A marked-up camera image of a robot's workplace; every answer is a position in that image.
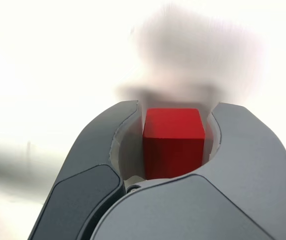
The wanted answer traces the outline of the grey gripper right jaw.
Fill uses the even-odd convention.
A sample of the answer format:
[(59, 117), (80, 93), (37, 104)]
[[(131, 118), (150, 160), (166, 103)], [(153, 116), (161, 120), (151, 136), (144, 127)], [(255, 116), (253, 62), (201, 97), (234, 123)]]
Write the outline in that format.
[(286, 149), (245, 107), (208, 117), (209, 161), (116, 202), (94, 240), (286, 240)]

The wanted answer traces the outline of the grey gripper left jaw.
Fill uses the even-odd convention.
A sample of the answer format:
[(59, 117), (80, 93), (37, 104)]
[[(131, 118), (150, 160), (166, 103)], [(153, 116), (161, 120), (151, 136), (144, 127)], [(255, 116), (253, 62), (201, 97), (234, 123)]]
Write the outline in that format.
[(144, 177), (142, 110), (119, 102), (92, 120), (70, 149), (30, 233), (32, 240), (88, 240), (107, 210)]

